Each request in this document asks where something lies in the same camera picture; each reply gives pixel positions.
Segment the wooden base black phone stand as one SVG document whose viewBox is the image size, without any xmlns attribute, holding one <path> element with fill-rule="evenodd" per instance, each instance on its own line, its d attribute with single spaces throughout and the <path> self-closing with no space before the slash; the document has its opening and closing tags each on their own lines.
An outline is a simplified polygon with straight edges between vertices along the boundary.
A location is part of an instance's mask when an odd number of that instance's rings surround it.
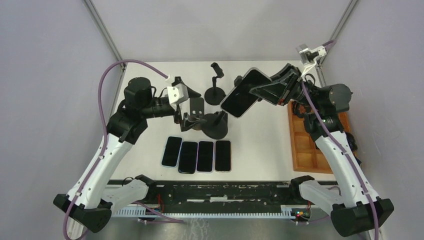
<svg viewBox="0 0 424 240">
<path fill-rule="evenodd" d="M 188 121 L 191 128 L 200 131 L 202 127 L 203 117 L 205 113 L 205 101 L 202 97 L 189 99 Z"/>
</svg>

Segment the light blue cased phone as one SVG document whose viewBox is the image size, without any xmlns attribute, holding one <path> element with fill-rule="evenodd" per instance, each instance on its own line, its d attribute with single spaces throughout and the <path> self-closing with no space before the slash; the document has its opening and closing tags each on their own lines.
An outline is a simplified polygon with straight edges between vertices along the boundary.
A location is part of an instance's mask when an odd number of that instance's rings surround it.
<svg viewBox="0 0 424 240">
<path fill-rule="evenodd" d="M 169 136 L 162 155 L 161 165 L 174 168 L 177 166 L 183 139 L 177 136 Z"/>
</svg>

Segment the black round stand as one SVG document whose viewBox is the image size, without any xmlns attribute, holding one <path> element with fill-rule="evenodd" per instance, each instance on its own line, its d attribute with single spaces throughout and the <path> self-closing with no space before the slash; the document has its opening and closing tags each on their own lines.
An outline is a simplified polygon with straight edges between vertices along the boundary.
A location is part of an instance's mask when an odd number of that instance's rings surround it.
<svg viewBox="0 0 424 240">
<path fill-rule="evenodd" d="M 211 139 L 221 140 L 228 134 L 228 113 L 224 110 L 203 116 L 201 131 Z"/>
<path fill-rule="evenodd" d="M 207 104 L 211 106 L 218 106 L 222 100 L 226 97 L 225 91 L 217 87 L 217 79 L 221 79 L 225 76 L 223 70 L 218 65 L 218 63 L 213 62 L 210 65 L 216 73 L 216 76 L 212 77 L 212 87 L 208 88 L 204 93 L 204 100 Z"/>
</svg>

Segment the white cased phone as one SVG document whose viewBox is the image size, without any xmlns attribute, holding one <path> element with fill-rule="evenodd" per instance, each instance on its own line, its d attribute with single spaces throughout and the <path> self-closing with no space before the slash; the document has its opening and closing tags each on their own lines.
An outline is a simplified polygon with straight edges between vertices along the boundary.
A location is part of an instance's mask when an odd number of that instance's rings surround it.
<svg viewBox="0 0 424 240">
<path fill-rule="evenodd" d="M 256 67 L 250 68 L 229 94 L 220 103 L 220 108 L 227 114 L 240 118 L 242 117 L 259 99 L 258 96 L 251 94 L 250 91 L 263 84 L 271 82 L 271 78 Z"/>
</svg>

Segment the black phone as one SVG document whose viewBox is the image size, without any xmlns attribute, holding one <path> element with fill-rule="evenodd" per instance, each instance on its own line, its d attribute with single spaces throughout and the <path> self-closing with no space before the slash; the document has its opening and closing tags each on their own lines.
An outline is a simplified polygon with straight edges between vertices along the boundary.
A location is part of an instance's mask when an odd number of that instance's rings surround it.
<svg viewBox="0 0 424 240">
<path fill-rule="evenodd" d="M 217 172 L 230 172 L 232 169 L 232 150 L 229 140 L 215 142 L 215 170 Z"/>
<path fill-rule="evenodd" d="M 178 172 L 181 174 L 194 174 L 197 167 L 198 143 L 183 141 L 179 153 Z"/>
</svg>

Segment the white framed small phone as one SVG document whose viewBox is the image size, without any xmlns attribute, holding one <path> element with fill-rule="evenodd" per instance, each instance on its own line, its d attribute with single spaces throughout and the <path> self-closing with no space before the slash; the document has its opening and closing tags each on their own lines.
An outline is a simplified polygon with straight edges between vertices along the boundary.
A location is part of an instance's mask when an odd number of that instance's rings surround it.
<svg viewBox="0 0 424 240">
<path fill-rule="evenodd" d="M 200 141 L 197 151 L 196 171 L 210 173 L 213 171 L 214 143 L 212 141 Z"/>
</svg>

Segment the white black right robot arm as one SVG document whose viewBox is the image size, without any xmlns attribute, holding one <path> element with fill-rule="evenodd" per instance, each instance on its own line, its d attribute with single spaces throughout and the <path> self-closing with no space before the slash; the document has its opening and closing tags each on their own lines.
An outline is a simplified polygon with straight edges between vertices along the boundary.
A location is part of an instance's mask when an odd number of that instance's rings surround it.
<svg viewBox="0 0 424 240">
<path fill-rule="evenodd" d="M 249 86 L 248 92 L 274 105 L 296 102 L 311 109 L 303 117 L 304 128 L 327 160 L 340 194 L 302 176 L 292 180 L 295 187 L 289 189 L 289 199 L 295 204 L 307 200 L 318 206 L 343 237 L 373 230 L 378 239 L 394 205 L 381 198 L 365 177 L 339 119 L 339 113 L 349 110 L 351 90 L 344 84 L 315 86 L 297 67 L 287 64 L 265 82 Z"/>
</svg>

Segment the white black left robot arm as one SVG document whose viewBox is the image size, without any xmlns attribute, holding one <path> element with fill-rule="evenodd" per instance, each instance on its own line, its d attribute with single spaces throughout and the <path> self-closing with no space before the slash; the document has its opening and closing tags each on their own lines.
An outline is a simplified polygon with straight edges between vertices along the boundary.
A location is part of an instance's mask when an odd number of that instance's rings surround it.
<svg viewBox="0 0 424 240">
<path fill-rule="evenodd" d="M 126 206 L 142 200 L 153 203 L 157 190 L 155 181 L 139 175 L 124 186 L 107 190 L 108 182 L 124 156 L 148 127 L 148 119 L 172 116 L 184 125 L 180 105 L 202 95 L 189 88 L 179 76 L 171 78 L 167 94 L 155 97 L 149 79 L 136 77 L 124 89 L 124 99 L 110 117 L 100 146 L 77 183 L 67 192 L 58 194 L 53 203 L 67 217 L 88 231 L 98 233 L 111 216 Z"/>
</svg>

